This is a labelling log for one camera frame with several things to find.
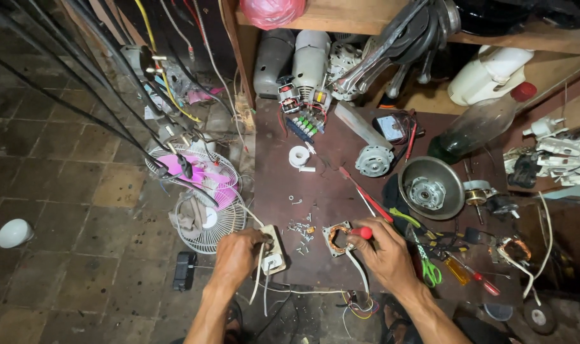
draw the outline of power socket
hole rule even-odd
[[[281,249],[281,242],[279,236],[273,225],[267,225],[260,228],[260,231],[267,234],[273,240],[272,248],[264,252],[263,260],[261,261],[261,268],[265,276],[275,274],[286,269],[286,260],[284,259],[284,252]]]

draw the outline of pink plastic bag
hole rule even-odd
[[[303,15],[306,0],[240,0],[241,11],[256,27],[276,29]]]

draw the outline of cloth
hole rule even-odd
[[[179,229],[187,239],[198,238],[203,232],[203,224],[207,222],[205,206],[191,193],[180,193],[178,203],[168,215],[173,228]]]

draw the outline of spool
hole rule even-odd
[[[303,146],[294,146],[290,149],[288,160],[290,161],[290,165],[293,167],[301,168],[301,166],[305,166],[307,160],[309,160],[309,150]]]

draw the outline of hand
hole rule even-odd
[[[374,250],[367,240],[357,235],[349,235],[347,241],[353,244],[364,257],[364,262],[381,284],[395,296],[420,289],[421,282],[415,276],[407,243],[383,218],[370,217],[353,222],[354,227],[367,226],[379,244]]]
[[[267,237],[261,231],[247,228],[223,236],[218,241],[217,258],[210,282],[220,283],[237,291],[258,265],[260,244]]]

